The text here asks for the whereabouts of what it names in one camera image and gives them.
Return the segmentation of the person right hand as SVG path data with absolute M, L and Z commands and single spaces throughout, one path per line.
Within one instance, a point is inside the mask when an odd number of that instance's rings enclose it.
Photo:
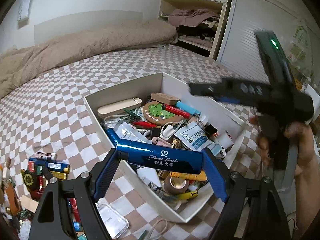
M 275 157 L 286 156 L 291 140 L 298 145 L 295 176 L 304 177 L 307 180 L 318 177 L 319 170 L 314 149 L 313 132 L 309 125 L 302 122 L 289 124 L 278 139 L 271 139 L 264 133 L 259 133 L 257 146 L 264 166 L 270 166 Z

